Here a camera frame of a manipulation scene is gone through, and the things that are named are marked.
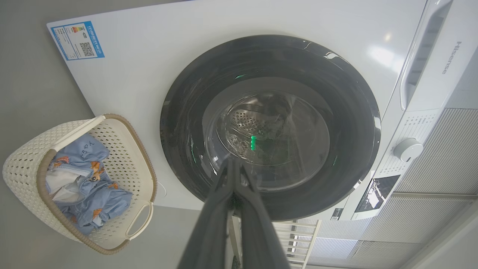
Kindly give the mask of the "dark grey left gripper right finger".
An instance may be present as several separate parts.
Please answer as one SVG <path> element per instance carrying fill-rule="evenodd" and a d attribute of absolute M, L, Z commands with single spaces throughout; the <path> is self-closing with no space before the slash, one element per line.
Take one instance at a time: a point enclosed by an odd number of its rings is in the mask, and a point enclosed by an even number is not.
<path fill-rule="evenodd" d="M 239 161 L 233 163 L 233 195 L 241 218 L 243 268 L 289 269 L 253 176 Z"/>

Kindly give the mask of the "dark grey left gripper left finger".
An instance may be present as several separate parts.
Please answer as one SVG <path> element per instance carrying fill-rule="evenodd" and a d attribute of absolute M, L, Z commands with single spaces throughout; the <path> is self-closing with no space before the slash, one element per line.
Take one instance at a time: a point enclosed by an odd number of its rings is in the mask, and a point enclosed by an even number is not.
<path fill-rule="evenodd" d="M 226 262 L 227 223 L 232 210 L 234 159 L 213 174 L 213 185 L 181 256 L 178 269 L 223 269 Z"/>

